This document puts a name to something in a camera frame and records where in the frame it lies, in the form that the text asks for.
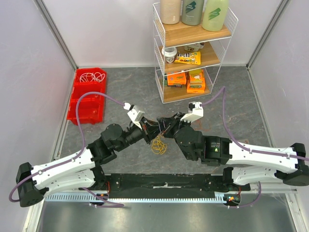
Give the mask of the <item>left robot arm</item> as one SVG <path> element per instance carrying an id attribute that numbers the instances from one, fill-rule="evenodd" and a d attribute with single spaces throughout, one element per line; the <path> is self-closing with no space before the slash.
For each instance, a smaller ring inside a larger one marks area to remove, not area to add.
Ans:
<path id="1" fill-rule="evenodd" d="M 116 159 L 117 152 L 139 140 L 150 143 L 159 133 L 158 122 L 142 117 L 126 130 L 110 124 L 94 142 L 64 158 L 35 166 L 25 162 L 17 171 L 17 202 L 21 207 L 29 207 L 53 193 L 73 188 L 101 190 L 106 185 L 103 164 Z"/>

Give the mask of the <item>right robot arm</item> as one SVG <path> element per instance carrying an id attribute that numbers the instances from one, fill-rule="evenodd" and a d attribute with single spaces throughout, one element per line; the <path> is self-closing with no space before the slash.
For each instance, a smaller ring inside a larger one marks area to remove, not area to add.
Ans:
<path id="1" fill-rule="evenodd" d="M 193 129 L 181 113 L 158 117 L 157 121 L 162 136 L 174 139 L 187 160 L 199 160 L 208 166 L 229 165 L 221 178 L 222 187 L 226 190 L 258 181 L 299 187 L 309 184 L 304 144 L 274 148 L 203 135 Z"/>

